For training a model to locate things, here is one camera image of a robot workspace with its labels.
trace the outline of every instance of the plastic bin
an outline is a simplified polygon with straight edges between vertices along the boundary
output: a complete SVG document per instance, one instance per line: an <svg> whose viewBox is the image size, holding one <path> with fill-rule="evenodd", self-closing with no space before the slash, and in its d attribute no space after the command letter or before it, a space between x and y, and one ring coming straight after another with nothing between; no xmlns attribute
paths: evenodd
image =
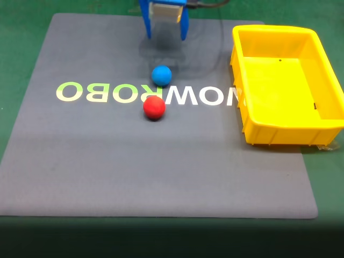
<svg viewBox="0 0 344 258"><path fill-rule="evenodd" d="M328 145L344 128L344 93L314 31L241 25L233 40L247 143Z"/></svg>

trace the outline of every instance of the mat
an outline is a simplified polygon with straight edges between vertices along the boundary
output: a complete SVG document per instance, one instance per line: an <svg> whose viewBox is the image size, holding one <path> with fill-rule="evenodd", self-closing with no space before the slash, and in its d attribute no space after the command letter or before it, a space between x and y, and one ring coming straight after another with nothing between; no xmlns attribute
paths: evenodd
<svg viewBox="0 0 344 258"><path fill-rule="evenodd" d="M0 165L0 215L314 218L297 148L250 146L228 67L232 28L191 20L186 41L141 17L53 17ZM166 115L142 101L173 72Z"/></svg>

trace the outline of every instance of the blue ball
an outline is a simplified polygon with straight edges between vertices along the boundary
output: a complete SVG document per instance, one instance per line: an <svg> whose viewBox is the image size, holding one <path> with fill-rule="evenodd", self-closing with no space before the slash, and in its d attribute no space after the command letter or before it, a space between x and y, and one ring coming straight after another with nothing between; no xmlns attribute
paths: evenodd
<svg viewBox="0 0 344 258"><path fill-rule="evenodd" d="M167 86L172 79L172 72L167 66L157 66L152 72L153 82L161 87Z"/></svg>

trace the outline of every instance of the green floor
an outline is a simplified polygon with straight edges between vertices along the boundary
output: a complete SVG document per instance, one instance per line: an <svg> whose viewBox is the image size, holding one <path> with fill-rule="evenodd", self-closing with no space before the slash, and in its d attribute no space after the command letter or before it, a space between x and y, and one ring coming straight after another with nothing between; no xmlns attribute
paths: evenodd
<svg viewBox="0 0 344 258"><path fill-rule="evenodd" d="M49 22L58 12L140 15L136 0L0 0L0 157ZM222 9L199 9L190 11L190 15L311 28L318 33L338 80L344 85L344 0L232 0ZM2 217L0 255L2 250L11 249L2 257L26 252L49 256L63 252L71 256L119 252L173 257L225 252L228 257L238 252L254 255L258 250L272 255L282 249L279 255L296 257L303 254L296 251L302 247L313 252L323 248L329 254L336 249L335 240L344 228L343 132L336 141L343 147L335 152L303 149L318 219Z"/></svg>

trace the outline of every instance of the cable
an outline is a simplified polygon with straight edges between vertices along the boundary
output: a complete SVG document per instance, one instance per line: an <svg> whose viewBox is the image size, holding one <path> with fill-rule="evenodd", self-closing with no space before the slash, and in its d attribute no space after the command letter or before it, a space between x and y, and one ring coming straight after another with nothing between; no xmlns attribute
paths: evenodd
<svg viewBox="0 0 344 258"><path fill-rule="evenodd" d="M230 0L223 0L221 3L207 4L199 2L198 0L188 0L187 8L196 9L196 8L218 8L228 4Z"/></svg>

